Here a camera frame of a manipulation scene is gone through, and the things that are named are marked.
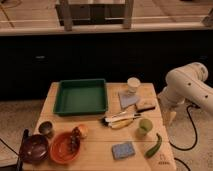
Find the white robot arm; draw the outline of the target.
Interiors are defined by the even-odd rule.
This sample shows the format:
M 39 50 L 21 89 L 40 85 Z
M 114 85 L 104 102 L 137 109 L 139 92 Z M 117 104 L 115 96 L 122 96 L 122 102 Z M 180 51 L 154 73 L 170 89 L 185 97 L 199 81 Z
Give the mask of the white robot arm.
M 207 78 L 207 67 L 199 62 L 172 69 L 166 74 L 166 86 L 157 95 L 165 126 L 172 123 L 176 117 L 175 108 L 186 99 L 213 114 L 213 88 L 205 84 Z

